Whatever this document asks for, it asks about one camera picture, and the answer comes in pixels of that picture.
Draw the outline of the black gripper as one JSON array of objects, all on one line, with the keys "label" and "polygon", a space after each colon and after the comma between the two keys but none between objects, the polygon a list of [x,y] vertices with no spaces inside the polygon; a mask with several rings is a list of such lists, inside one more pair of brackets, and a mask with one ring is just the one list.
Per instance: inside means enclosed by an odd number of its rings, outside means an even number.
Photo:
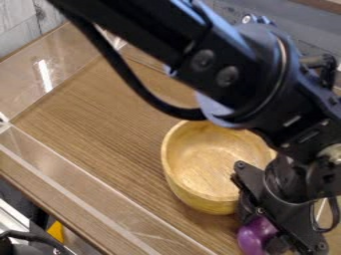
[{"label": "black gripper", "polygon": [[314,202],[325,198],[331,223],[341,221],[341,123],[272,123],[250,130],[276,151],[263,169],[238,161],[231,181],[239,188],[239,212],[248,225],[264,223],[271,233],[259,237],[259,249],[276,255],[326,255],[329,245],[314,219]]}]

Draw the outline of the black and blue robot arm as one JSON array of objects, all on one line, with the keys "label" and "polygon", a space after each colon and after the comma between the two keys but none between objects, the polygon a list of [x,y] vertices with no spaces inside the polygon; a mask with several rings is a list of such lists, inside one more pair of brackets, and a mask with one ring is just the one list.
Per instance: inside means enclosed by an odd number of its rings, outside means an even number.
[{"label": "black and blue robot arm", "polygon": [[[199,0],[48,0],[85,35],[140,98],[164,114],[256,134],[276,157],[263,168],[234,165],[244,255],[329,255],[314,217],[326,200],[341,223],[341,96],[337,60],[306,57],[263,17],[231,25]],[[100,32],[155,57],[196,93],[181,109],[143,85]]]}]

